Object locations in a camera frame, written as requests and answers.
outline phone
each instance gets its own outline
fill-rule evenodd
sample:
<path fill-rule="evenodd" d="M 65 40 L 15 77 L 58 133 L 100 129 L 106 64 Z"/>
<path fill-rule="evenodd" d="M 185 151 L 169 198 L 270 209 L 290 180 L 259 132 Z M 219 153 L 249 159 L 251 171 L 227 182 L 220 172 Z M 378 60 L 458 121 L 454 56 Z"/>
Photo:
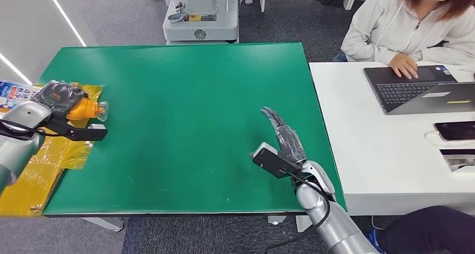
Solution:
<path fill-rule="evenodd" d="M 475 140 L 475 121 L 435 123 L 445 141 Z"/>

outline blue shoe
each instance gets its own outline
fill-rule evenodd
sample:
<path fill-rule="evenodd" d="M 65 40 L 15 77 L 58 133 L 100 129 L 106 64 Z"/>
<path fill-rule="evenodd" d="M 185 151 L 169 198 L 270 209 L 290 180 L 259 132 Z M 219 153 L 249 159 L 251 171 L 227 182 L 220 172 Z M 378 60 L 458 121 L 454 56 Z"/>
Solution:
<path fill-rule="evenodd" d="M 373 228 L 371 231 L 369 231 L 368 233 L 365 234 L 366 238 L 368 239 L 368 241 L 370 241 L 370 243 L 372 244 L 372 246 L 374 248 L 376 248 L 376 250 L 381 253 L 381 254 L 384 254 L 384 250 L 379 246 L 377 240 L 376 240 L 376 233 L 378 232 L 378 230 L 376 230 L 375 228 Z"/>

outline black pants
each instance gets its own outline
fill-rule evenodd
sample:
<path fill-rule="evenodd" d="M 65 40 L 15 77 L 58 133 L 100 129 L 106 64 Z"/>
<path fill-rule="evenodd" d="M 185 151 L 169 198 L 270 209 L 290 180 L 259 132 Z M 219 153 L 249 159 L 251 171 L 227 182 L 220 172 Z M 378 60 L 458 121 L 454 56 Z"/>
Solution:
<path fill-rule="evenodd" d="M 433 206 L 400 217 L 377 239 L 388 254 L 475 253 L 475 218 L 445 206 Z"/>

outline laptop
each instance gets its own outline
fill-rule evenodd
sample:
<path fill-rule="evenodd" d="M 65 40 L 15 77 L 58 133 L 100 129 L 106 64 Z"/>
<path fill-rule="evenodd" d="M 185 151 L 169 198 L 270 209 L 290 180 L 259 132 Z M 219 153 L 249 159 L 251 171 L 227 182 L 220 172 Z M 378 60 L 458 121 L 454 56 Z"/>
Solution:
<path fill-rule="evenodd" d="M 475 111 L 475 83 L 457 83 L 442 65 L 419 66 L 413 79 L 397 77 L 390 67 L 364 72 L 385 114 Z"/>

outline dark hair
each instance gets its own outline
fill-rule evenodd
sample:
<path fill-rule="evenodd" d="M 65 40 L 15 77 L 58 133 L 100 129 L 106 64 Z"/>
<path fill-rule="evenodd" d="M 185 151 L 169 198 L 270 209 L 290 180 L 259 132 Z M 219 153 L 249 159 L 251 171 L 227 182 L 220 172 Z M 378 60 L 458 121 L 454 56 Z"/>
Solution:
<path fill-rule="evenodd" d="M 421 0 L 406 0 L 409 3 L 409 6 L 414 8 L 416 7 Z M 461 16 L 465 11 L 473 4 L 475 0 L 447 0 L 443 2 L 444 5 L 448 4 L 449 8 L 447 11 L 439 17 L 439 20 L 450 20 Z"/>

